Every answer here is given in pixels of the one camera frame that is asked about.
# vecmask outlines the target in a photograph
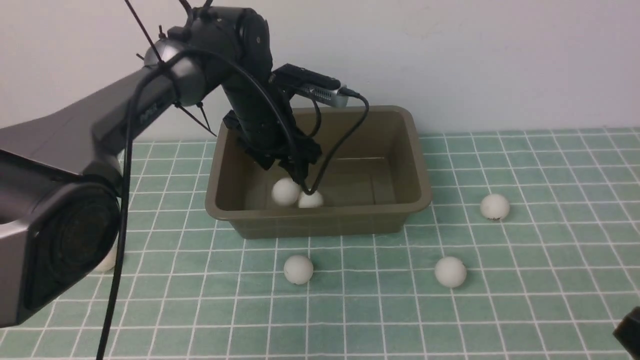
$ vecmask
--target ping pong ball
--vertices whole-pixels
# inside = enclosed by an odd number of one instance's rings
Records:
[[[442,286],[457,288],[467,278],[467,268],[458,258],[446,256],[436,263],[436,280]]]
[[[284,277],[292,284],[306,284],[313,274],[314,265],[306,256],[293,255],[284,263]]]
[[[314,192],[311,195],[307,195],[304,192],[300,193],[300,198],[298,199],[298,207],[303,208],[319,208],[324,204],[324,199],[322,198],[322,194],[319,191]]]
[[[487,195],[480,203],[480,212],[489,220],[502,220],[509,214],[509,201],[498,193]]]
[[[116,266],[116,246],[114,245],[107,256],[96,266],[93,271],[95,272],[107,272]]]
[[[283,177],[271,189],[273,202],[280,206],[290,206],[296,203],[300,195],[300,187],[291,178]]]

